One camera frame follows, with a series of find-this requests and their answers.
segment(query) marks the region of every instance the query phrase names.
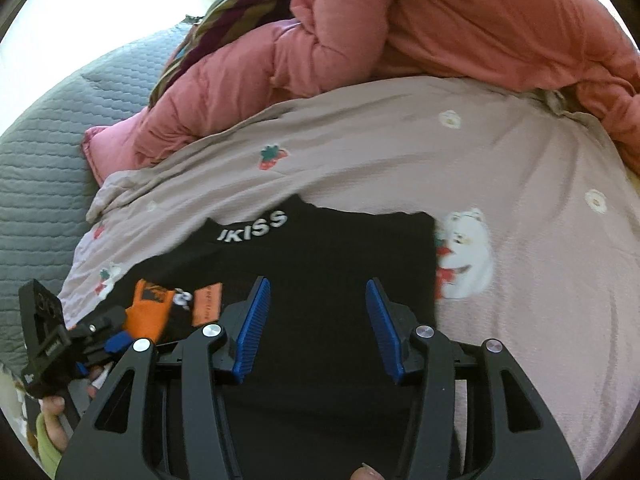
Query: finger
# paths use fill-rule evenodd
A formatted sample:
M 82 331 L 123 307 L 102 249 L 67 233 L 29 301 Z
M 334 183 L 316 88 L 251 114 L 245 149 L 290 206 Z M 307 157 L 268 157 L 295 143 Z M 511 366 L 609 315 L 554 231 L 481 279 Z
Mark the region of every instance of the finger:
M 42 399 L 42 413 L 46 415 L 58 416 L 65 411 L 65 399 L 52 396 Z
M 94 366 L 93 368 L 91 368 L 91 371 L 89 371 L 89 380 L 95 381 L 98 377 L 100 377 L 101 373 L 102 373 L 102 367 Z
M 382 475 L 378 473 L 371 466 L 363 463 L 360 469 L 351 475 L 351 480 L 385 480 Z
M 60 453 L 64 452 L 69 443 L 69 437 L 66 436 L 58 418 L 64 409 L 65 399 L 62 397 L 46 397 L 42 400 L 42 416 L 47 436 Z
M 93 380 L 91 382 L 91 386 L 93 386 L 94 388 L 96 388 L 96 391 L 94 392 L 92 390 L 92 398 L 95 397 L 95 394 L 97 393 L 97 391 L 102 387 L 102 385 L 104 384 L 104 381 L 107 380 L 107 377 L 109 375 L 109 372 L 111 371 L 111 368 L 113 367 L 113 363 L 107 363 L 104 365 L 104 368 L 102 369 L 102 372 L 100 373 L 99 376 L 97 376 L 95 378 L 95 380 Z
M 89 386 L 87 386 L 86 388 L 86 392 L 89 394 L 89 397 L 95 399 L 95 396 L 98 394 L 98 388 L 96 388 L 92 384 L 89 384 Z

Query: pillow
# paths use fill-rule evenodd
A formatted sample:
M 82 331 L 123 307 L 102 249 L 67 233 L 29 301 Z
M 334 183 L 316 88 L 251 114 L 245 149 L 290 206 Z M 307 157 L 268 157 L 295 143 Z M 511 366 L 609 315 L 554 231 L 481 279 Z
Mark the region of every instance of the pillow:
M 82 152 L 100 186 L 111 173 L 137 170 L 132 133 L 142 112 L 113 126 L 93 126 L 84 133 Z

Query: strawberry print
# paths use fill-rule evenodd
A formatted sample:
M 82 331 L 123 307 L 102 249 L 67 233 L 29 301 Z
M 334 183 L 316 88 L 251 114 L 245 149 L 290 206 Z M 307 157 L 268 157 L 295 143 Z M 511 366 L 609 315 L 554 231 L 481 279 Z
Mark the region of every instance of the strawberry print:
M 103 300 L 113 290 L 118 276 L 122 273 L 122 268 L 116 264 L 109 264 L 107 269 L 100 270 L 100 283 L 94 288 L 94 292 Z
M 94 231 L 94 240 L 97 240 L 104 231 L 104 225 L 100 224 Z
M 260 152 L 260 164 L 258 167 L 261 170 L 270 170 L 281 158 L 285 158 L 286 156 L 289 156 L 289 152 L 277 144 L 267 145 Z

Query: clothing label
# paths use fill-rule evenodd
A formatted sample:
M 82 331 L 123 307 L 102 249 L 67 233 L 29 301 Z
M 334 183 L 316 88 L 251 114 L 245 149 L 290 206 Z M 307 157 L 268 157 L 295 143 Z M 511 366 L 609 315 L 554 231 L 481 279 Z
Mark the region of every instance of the clothing label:
M 193 326 L 217 321 L 222 304 L 222 283 L 215 283 L 196 290 L 193 300 Z

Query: logo patch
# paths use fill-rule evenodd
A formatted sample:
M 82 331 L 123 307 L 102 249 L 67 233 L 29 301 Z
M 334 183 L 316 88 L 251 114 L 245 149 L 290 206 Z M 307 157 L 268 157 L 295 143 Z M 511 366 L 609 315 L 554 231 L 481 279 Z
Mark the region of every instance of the logo patch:
M 289 152 L 277 144 L 267 145 L 260 152 L 260 164 L 258 167 L 261 170 L 270 170 L 281 158 L 285 158 L 286 156 L 289 156 Z
M 243 229 L 224 229 L 217 238 L 219 242 L 243 242 L 251 240 L 252 237 L 264 236 L 271 228 L 282 227 L 286 224 L 288 217 L 284 211 L 274 211 L 269 215 L 270 222 L 264 218 L 258 218 L 253 224 L 245 226 Z

